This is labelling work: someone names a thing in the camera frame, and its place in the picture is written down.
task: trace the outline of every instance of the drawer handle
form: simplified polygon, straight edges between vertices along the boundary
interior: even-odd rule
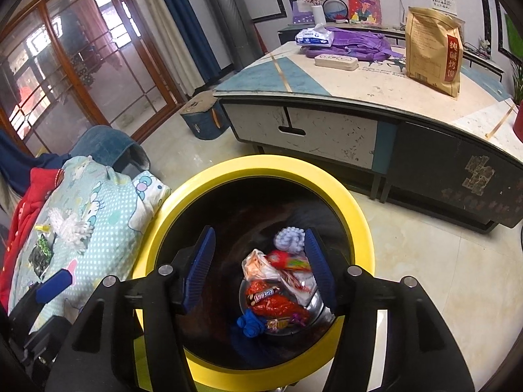
[[[300,129],[300,128],[292,128],[292,127],[279,126],[278,129],[279,129],[282,133],[295,134],[295,135],[301,135],[301,136],[304,136],[304,135],[305,135],[305,131],[302,130],[302,129]]]

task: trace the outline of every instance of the yellow trash bin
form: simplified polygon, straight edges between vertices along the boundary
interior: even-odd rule
[[[334,357],[342,317],[318,317],[304,334],[262,335],[258,341],[231,328],[237,316],[232,313],[239,310],[241,261],[263,234],[287,226],[289,213],[303,210],[307,217],[307,205],[321,205],[333,215],[347,259],[374,274],[372,238],[358,204],[334,177],[299,159],[252,155],[220,163],[184,183],[156,214],[143,238],[134,279],[193,245],[203,226],[216,230],[202,302],[176,320],[196,382],[226,391],[265,391],[297,382]],[[151,390],[143,337],[135,342],[135,354],[140,386]]]

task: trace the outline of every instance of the hello kitty blanket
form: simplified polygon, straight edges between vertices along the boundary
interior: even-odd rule
[[[64,180],[45,203],[36,225],[50,223],[49,211],[57,208],[64,218],[75,214],[78,222],[88,223],[92,233],[82,240],[80,247],[54,235],[52,257],[45,267],[35,267],[33,252],[41,233],[33,230],[29,236],[16,261],[9,312],[31,284],[45,281],[61,268],[73,276],[73,284],[45,305],[33,330],[42,327],[53,315],[74,322],[105,276],[113,274],[121,280],[127,279],[149,222],[171,193],[169,187],[148,171],[131,180],[91,157],[72,158],[63,170]]]

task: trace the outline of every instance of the stool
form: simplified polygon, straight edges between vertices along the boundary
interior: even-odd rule
[[[229,128],[223,107],[212,91],[203,91],[180,109],[180,115],[200,140],[214,140]]]

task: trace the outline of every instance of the red clothing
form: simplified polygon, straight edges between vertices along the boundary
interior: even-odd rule
[[[29,237],[45,201],[59,186],[63,177],[61,169],[31,169],[31,184],[12,216],[4,266],[0,272],[0,302],[6,311],[18,254]]]

